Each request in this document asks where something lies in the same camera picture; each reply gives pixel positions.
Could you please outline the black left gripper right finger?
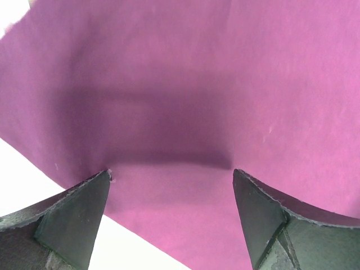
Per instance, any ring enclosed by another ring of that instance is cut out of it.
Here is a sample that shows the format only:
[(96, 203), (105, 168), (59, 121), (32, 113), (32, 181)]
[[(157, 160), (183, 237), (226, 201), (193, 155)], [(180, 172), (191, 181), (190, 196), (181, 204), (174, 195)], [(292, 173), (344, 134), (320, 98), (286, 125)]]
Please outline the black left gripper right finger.
[(359, 269), (359, 219), (302, 202), (240, 169), (233, 189), (253, 269)]

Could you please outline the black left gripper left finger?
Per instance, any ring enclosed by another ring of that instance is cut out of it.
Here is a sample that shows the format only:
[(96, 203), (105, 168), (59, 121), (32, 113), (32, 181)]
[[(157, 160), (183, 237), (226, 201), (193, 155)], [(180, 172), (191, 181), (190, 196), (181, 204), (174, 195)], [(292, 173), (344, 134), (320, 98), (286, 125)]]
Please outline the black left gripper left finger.
[(109, 194), (99, 172), (1, 217), (1, 269), (88, 269)]

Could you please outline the purple cloth mat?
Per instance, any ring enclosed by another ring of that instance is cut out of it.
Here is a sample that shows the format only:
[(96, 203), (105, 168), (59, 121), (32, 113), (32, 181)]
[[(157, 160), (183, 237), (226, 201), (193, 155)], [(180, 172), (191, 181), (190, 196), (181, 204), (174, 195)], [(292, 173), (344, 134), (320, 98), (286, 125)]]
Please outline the purple cloth mat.
[(191, 269), (250, 269), (240, 168), (359, 216), (358, 1), (36, 1), (1, 39), (1, 138)]

